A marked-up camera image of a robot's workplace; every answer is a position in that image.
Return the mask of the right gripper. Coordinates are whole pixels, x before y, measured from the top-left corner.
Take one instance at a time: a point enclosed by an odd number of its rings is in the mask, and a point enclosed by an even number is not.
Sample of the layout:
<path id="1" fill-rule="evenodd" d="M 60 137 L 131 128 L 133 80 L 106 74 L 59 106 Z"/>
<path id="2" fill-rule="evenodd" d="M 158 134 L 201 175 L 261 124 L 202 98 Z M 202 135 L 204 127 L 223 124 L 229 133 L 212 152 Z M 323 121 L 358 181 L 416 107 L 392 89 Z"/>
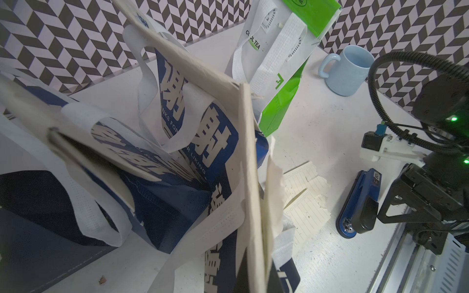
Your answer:
<path id="1" fill-rule="evenodd" d="M 469 157 L 431 153 L 424 166 L 407 164 L 389 188 L 377 215 L 405 223 L 413 241 L 439 255 L 449 233 L 469 221 Z"/>

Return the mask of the blue black stapler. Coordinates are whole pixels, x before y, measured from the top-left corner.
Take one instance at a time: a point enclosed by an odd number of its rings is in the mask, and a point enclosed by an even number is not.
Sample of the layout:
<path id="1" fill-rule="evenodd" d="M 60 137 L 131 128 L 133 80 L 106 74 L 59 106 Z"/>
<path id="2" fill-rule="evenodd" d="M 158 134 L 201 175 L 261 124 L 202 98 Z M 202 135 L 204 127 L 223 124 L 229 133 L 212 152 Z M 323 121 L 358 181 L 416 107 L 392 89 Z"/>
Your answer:
<path id="1" fill-rule="evenodd" d="M 336 220 L 336 228 L 343 238 L 351 239 L 374 228 L 379 210 L 382 174 L 371 168 L 362 170 Z"/>

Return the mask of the cream paper receipt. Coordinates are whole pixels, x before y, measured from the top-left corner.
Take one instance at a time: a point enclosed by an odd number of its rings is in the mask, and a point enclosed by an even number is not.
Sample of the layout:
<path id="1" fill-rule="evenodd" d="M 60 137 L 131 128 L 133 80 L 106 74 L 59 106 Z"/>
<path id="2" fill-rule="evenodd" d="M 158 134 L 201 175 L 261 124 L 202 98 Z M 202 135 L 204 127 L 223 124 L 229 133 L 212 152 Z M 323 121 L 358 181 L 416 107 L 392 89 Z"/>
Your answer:
<path id="1" fill-rule="evenodd" d="M 272 156 L 267 159 L 264 197 L 261 201 L 261 221 L 263 249 L 266 272 L 272 267 L 274 240 L 282 232 L 285 183 L 282 169 L 277 166 Z"/>

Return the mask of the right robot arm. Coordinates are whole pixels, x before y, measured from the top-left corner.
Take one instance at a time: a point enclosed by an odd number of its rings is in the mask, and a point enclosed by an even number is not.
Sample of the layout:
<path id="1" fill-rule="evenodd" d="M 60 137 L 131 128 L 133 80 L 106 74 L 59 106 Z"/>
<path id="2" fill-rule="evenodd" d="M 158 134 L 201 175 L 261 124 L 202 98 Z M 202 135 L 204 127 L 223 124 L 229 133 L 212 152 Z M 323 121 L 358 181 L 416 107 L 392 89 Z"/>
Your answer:
<path id="1" fill-rule="evenodd" d="M 406 223 L 416 244 L 442 253 L 448 233 L 469 221 L 469 87 L 448 75 L 428 82 L 416 98 L 412 115 L 423 127 L 450 135 L 462 155 L 432 152 L 424 166 L 406 164 L 394 180 L 377 218 Z"/>

